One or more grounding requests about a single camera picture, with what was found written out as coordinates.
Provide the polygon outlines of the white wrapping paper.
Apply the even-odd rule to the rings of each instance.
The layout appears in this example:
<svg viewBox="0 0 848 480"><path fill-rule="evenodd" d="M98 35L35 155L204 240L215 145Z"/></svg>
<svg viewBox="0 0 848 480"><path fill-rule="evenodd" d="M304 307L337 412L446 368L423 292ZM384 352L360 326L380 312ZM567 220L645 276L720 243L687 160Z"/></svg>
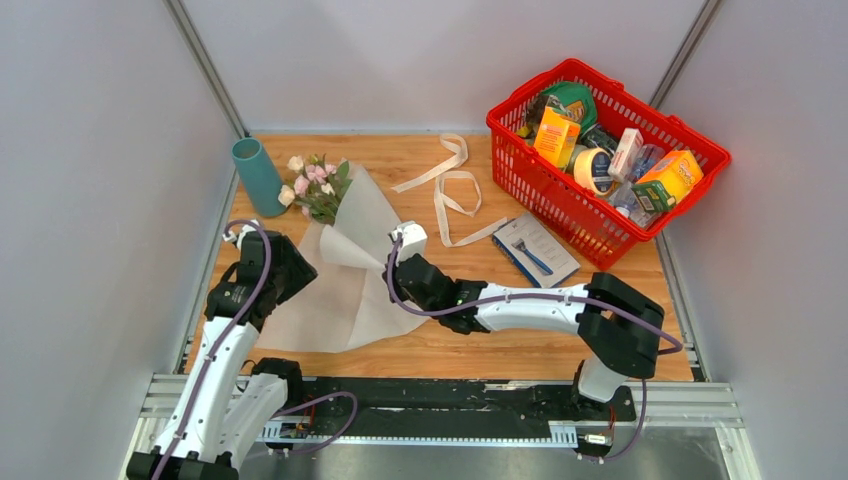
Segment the white wrapping paper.
<svg viewBox="0 0 848 480"><path fill-rule="evenodd" d="M367 170L355 166L335 223L311 223L298 245L317 278L274 309L257 346L340 353L420 327L426 319L392 303L382 279L389 233L400 223Z"/></svg>

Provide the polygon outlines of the pink and white flowers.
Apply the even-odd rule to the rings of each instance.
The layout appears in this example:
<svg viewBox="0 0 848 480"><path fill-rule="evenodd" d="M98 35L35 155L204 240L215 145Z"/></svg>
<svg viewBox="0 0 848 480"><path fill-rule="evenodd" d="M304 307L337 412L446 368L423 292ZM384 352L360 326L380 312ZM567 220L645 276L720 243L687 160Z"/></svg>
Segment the pink and white flowers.
<svg viewBox="0 0 848 480"><path fill-rule="evenodd" d="M346 159L328 162L325 155L295 155L289 158L287 168L295 177L283 183L277 195L279 203L299 207L314 222L333 225L352 184L351 164Z"/></svg>

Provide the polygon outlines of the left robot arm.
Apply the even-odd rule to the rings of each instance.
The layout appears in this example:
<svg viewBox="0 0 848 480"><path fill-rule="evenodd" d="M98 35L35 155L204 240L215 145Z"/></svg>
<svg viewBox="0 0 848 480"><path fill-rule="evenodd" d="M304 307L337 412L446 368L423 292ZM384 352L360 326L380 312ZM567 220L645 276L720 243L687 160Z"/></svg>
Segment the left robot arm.
<svg viewBox="0 0 848 480"><path fill-rule="evenodd" d="M247 453L276 412L306 399L298 362L262 358L245 390L237 379L266 319L317 277L285 235L240 232L240 258L207 297L201 347L177 405L147 452L131 455L129 479L236 479Z"/></svg>

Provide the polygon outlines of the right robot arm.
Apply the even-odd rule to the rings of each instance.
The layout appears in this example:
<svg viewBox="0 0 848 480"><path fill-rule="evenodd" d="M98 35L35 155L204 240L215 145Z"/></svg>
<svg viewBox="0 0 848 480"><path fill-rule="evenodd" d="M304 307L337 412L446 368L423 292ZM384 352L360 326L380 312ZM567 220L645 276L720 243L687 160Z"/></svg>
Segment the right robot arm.
<svg viewBox="0 0 848 480"><path fill-rule="evenodd" d="M454 280L415 254L390 258L383 279L392 303L458 334L532 329L580 338L591 354L578 369L570 402L584 418L605 411L626 380L653 378L664 353L664 309L609 273L565 288L513 288Z"/></svg>

